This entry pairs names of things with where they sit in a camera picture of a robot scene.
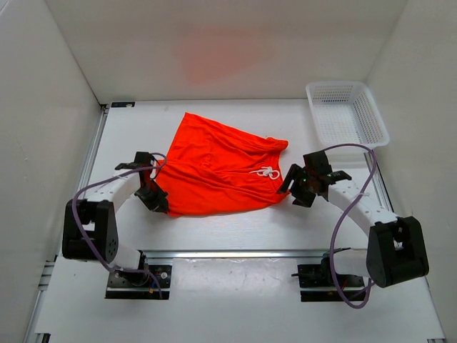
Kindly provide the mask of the black corner label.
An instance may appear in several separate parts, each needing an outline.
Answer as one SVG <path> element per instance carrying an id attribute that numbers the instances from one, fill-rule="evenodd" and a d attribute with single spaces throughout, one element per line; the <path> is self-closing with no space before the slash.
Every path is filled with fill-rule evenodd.
<path id="1" fill-rule="evenodd" d="M 135 101 L 114 101 L 111 103 L 111 108 L 132 108 L 135 104 Z"/>

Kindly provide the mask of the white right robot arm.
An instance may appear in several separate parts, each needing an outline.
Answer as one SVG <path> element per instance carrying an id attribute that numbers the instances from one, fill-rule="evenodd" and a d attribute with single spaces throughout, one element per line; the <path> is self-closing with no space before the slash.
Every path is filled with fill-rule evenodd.
<path id="1" fill-rule="evenodd" d="M 365 249 L 335 249 L 328 263 L 321 267 L 322 280 L 331 286 L 346 275 L 371 279 L 386 288 L 429 273 L 428 257 L 420 222 L 414 217 L 400 217 L 365 195 L 351 176 L 326 167 L 319 174 L 306 166 L 290 167 L 279 194 L 290 193 L 294 204 L 311 207 L 316 197 L 342 210 L 368 237 Z"/>

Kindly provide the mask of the aluminium table edge rail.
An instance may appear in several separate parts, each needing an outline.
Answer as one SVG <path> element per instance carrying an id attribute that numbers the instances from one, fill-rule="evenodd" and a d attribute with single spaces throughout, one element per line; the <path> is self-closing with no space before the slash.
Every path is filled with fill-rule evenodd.
<path id="1" fill-rule="evenodd" d="M 319 258 L 326 249 L 220 249 L 220 250 L 145 250 L 150 259 L 250 259 L 250 258 Z"/>

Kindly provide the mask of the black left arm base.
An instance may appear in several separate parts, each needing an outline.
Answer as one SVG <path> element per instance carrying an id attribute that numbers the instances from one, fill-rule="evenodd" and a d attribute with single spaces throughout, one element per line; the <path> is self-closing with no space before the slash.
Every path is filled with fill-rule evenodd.
<path id="1" fill-rule="evenodd" d="M 160 260 L 142 257 L 141 267 L 149 273 L 111 273 L 106 283 L 106 299 L 169 300 L 171 293 L 172 265 Z"/>

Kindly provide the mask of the white plastic mesh basket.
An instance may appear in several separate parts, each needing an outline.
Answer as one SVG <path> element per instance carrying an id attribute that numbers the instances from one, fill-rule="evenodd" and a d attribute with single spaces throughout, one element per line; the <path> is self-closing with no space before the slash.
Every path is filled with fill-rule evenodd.
<path id="1" fill-rule="evenodd" d="M 321 147 L 343 144 L 334 154 L 358 154 L 353 147 L 386 146 L 390 136 L 376 101 L 360 81 L 317 81 L 306 85 L 311 116 Z"/>

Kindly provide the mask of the aluminium left frame rail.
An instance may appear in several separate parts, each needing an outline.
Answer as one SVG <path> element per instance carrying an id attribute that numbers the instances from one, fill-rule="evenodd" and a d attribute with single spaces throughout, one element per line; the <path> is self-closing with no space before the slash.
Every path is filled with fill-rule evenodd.
<path id="1" fill-rule="evenodd" d="M 94 161 L 101 141 L 101 136 L 106 124 L 109 107 L 110 104 L 100 105 L 100 114 L 97 116 L 96 128 L 91 138 L 89 150 L 84 159 L 84 164 L 79 176 L 78 184 L 76 186 L 76 191 L 89 184 L 89 179 L 94 167 Z M 51 336 L 49 333 L 36 333 L 35 330 L 46 297 L 46 291 L 51 281 L 54 265 L 56 260 L 61 256 L 61 241 L 62 234 L 57 241 L 56 253 L 54 257 L 49 261 L 46 260 L 44 263 L 44 268 L 42 270 L 39 285 L 37 288 L 36 300 L 32 309 L 29 323 L 26 328 L 23 342 L 49 342 Z"/>

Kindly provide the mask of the white shorts drawstring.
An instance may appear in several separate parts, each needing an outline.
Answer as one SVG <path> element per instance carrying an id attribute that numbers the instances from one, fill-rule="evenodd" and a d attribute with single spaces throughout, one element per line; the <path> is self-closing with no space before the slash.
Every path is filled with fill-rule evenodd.
<path id="1" fill-rule="evenodd" d="M 271 180 L 277 180 L 281 176 L 280 171 L 274 169 L 272 166 L 263 166 L 260 169 L 250 171 L 250 174 L 255 174 L 260 177 L 268 177 Z"/>

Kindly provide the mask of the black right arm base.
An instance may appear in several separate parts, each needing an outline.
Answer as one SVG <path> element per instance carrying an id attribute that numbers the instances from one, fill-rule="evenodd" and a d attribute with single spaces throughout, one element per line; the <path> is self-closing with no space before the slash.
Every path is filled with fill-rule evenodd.
<path id="1" fill-rule="evenodd" d="M 330 272 L 328 254 L 325 253 L 319 262 L 306 262 L 297 265 L 291 275 L 298 280 L 301 302 L 342 302 L 336 290 Z M 345 297 L 351 302 L 362 302 L 366 296 L 366 284 L 363 277 L 351 274 L 337 274 L 338 284 Z"/>

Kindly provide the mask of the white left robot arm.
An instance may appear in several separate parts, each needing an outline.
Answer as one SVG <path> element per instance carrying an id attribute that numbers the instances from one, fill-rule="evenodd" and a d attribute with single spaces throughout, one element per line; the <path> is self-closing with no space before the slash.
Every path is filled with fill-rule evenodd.
<path id="1" fill-rule="evenodd" d="M 151 212 L 169 211 L 168 194 L 151 176 L 157 169 L 120 169 L 111 178 L 76 193 L 65 208 L 63 256 L 97 260 L 110 272 L 125 272 L 134 286 L 147 283 L 150 269 L 145 265 L 144 253 L 119 242 L 116 213 L 132 195 Z"/>

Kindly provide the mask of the orange mesh shorts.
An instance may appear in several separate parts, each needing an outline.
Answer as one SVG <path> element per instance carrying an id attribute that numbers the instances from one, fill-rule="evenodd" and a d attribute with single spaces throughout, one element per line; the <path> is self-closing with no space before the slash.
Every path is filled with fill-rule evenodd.
<path id="1" fill-rule="evenodd" d="M 185 113 L 164 167 L 156 178 L 168 193 L 169 216 L 205 217 L 248 212 L 278 204 L 283 182 L 250 174 L 263 166 L 280 170 L 288 142 L 260 137 Z"/>

